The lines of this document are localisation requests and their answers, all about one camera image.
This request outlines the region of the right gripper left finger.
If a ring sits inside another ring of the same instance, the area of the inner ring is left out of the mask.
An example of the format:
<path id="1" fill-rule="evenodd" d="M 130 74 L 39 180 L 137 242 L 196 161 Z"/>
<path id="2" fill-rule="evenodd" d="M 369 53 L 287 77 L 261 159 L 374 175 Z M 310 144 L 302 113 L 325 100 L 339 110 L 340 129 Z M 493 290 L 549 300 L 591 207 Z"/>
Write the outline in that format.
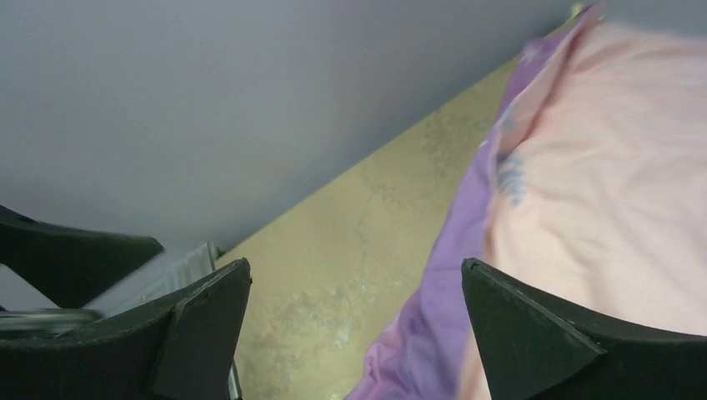
<path id="1" fill-rule="evenodd" d="M 116 316 L 1 344 L 4 399 L 225 399 L 252 284 L 246 259 Z"/>

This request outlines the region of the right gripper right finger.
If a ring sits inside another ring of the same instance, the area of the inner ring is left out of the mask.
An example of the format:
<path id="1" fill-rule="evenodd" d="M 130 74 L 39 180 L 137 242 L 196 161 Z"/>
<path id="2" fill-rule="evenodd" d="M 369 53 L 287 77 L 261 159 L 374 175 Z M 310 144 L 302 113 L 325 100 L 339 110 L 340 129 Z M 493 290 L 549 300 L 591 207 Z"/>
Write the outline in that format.
<path id="1" fill-rule="evenodd" d="M 705 337 L 592 311 L 476 258 L 461 273 L 492 398 L 705 398 Z"/>

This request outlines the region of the pink purple printed pillowcase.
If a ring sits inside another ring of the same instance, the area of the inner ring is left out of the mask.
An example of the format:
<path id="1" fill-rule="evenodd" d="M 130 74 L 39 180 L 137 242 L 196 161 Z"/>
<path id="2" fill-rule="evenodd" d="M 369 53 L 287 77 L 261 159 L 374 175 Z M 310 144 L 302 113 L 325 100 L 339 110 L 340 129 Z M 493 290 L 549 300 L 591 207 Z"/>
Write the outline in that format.
<path id="1" fill-rule="evenodd" d="M 460 267 L 480 258 L 652 328 L 706 332 L 706 40 L 587 7 L 527 42 L 420 287 L 352 399 L 487 399 Z"/>

